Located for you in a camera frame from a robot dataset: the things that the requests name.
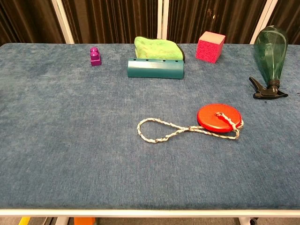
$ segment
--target teal plastic block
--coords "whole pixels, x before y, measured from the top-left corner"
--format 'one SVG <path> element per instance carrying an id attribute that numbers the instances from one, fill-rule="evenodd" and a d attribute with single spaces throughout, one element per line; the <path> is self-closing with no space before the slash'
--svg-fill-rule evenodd
<path id="1" fill-rule="evenodd" d="M 128 77 L 183 78 L 183 60 L 129 59 Z"/>

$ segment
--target purple toy block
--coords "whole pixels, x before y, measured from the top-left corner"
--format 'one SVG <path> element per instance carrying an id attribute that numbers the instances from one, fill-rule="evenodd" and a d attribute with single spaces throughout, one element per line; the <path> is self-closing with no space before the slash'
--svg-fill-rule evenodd
<path id="1" fill-rule="evenodd" d="M 96 47 L 90 49 L 90 63 L 93 67 L 101 65 L 100 53 Z"/>

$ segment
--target red disc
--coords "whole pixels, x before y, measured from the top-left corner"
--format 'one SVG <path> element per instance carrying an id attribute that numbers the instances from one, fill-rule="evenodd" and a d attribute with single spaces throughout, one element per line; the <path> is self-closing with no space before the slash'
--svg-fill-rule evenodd
<path id="1" fill-rule="evenodd" d="M 223 117 L 216 116 L 216 113 L 224 113 L 225 116 L 235 123 L 236 127 L 238 127 L 242 122 L 240 112 L 232 106 L 211 104 L 206 105 L 199 110 L 197 114 L 198 123 L 205 129 L 212 132 L 226 133 L 232 131 L 232 126 Z"/>

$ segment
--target green cloth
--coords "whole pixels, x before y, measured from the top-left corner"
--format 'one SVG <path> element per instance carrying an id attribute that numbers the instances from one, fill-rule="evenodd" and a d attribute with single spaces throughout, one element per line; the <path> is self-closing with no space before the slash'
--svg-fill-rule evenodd
<path id="1" fill-rule="evenodd" d="M 173 41 L 135 38 L 135 54 L 139 59 L 184 60 L 184 53 Z"/>

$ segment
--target white rope loop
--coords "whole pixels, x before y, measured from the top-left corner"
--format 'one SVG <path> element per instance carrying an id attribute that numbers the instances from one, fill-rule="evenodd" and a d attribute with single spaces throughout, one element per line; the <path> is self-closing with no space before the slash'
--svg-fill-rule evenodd
<path id="1" fill-rule="evenodd" d="M 176 135 L 178 135 L 180 133 L 183 133 L 185 131 L 198 132 L 198 133 L 211 135 L 211 136 L 214 136 L 214 137 L 219 137 L 219 138 L 224 138 L 224 139 L 232 139 L 232 140 L 238 139 L 239 136 L 240 136 L 240 130 L 244 126 L 244 121 L 242 120 L 241 124 L 238 127 L 236 127 L 235 124 L 231 121 L 231 119 L 228 118 L 226 115 L 224 115 L 222 112 L 216 113 L 216 116 L 223 117 L 232 126 L 232 131 L 235 132 L 235 136 L 218 135 L 218 134 L 215 134 L 215 133 L 204 130 L 204 128 L 201 127 L 201 126 L 181 127 L 181 126 L 178 126 L 178 125 L 175 125 L 175 124 L 172 124 L 172 123 L 168 123 L 168 122 L 165 122 L 161 119 L 156 119 L 156 118 L 147 118 L 147 119 L 144 119 L 141 122 L 139 122 L 138 125 L 137 125 L 137 132 L 138 132 L 139 136 L 141 136 L 141 138 L 144 141 L 147 141 L 149 143 L 166 142 L 166 141 L 169 140 L 170 137 L 176 136 Z M 148 139 L 141 133 L 141 125 L 145 122 L 148 122 L 148 121 L 153 121 L 153 122 L 165 124 L 165 125 L 171 126 L 173 128 L 177 128 L 178 130 L 176 132 L 173 132 L 173 133 L 171 133 L 169 135 L 166 135 L 165 137 L 162 137 L 162 138 L 157 138 L 155 140 L 154 139 Z"/>

